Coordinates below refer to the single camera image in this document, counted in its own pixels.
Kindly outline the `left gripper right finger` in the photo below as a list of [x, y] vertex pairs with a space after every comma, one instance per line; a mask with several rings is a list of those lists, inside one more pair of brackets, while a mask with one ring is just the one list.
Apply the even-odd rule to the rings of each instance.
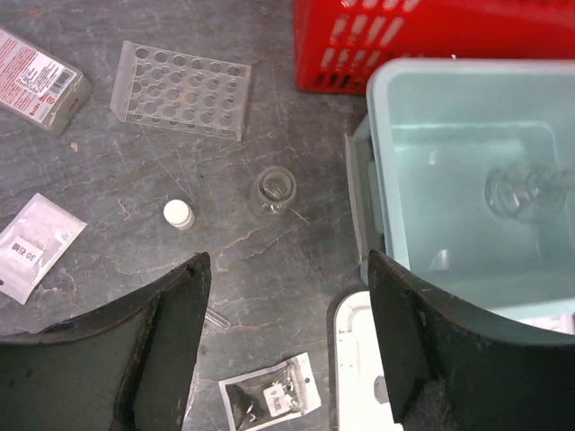
[[573, 429], [573, 336], [488, 312], [380, 251], [369, 254], [368, 286], [404, 429]]

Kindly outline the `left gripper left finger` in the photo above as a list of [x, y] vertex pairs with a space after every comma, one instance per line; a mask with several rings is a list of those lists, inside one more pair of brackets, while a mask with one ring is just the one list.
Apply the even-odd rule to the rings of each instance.
[[90, 312], [2, 337], [2, 429], [181, 429], [210, 284], [203, 252]]

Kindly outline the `small glass vial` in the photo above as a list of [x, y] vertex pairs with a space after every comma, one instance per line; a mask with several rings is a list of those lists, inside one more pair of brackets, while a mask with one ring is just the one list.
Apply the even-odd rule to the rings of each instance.
[[271, 166], [258, 174], [249, 190], [251, 211], [258, 217], [279, 219], [296, 200], [296, 179], [282, 166]]

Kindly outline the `white bin lid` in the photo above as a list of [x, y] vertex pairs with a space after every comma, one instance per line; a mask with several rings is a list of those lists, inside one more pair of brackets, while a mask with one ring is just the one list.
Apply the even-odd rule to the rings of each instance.
[[348, 295], [334, 315], [337, 425], [347, 430], [401, 430], [393, 418], [369, 292]]

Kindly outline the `clear test tube on table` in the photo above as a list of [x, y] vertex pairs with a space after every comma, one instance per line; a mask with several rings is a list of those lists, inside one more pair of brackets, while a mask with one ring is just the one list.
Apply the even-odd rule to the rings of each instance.
[[206, 310], [205, 320], [209, 325], [218, 330], [228, 330], [231, 328], [231, 323], [212, 309]]

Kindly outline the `black powder sachet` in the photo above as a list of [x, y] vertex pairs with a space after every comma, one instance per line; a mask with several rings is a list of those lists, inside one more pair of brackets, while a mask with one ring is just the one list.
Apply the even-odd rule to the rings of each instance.
[[322, 406], [307, 353], [224, 379], [218, 386], [232, 431], [262, 430]]

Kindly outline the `white powder sachet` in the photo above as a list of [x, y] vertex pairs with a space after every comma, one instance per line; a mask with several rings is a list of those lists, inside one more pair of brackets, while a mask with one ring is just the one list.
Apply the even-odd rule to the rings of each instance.
[[1, 232], [1, 292], [25, 304], [86, 227], [86, 222], [35, 194]]

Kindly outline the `light teal plastic bin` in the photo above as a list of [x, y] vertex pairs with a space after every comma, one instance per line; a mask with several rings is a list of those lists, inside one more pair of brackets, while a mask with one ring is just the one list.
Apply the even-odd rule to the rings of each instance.
[[574, 330], [574, 190], [553, 219], [503, 219], [493, 169], [574, 170], [570, 60], [403, 58], [369, 78], [367, 115], [345, 143], [358, 264], [382, 251], [490, 312]]

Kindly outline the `clear test tube rack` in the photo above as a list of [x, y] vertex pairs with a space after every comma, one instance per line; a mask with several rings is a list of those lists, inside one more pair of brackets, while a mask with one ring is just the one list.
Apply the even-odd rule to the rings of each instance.
[[110, 108], [122, 122], [241, 141], [251, 71], [125, 40]]

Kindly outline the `red plastic shopping basket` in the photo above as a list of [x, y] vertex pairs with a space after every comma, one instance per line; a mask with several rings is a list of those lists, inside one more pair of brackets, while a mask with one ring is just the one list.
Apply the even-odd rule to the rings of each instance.
[[565, 1], [295, 1], [296, 86], [362, 94], [399, 57], [574, 57]]

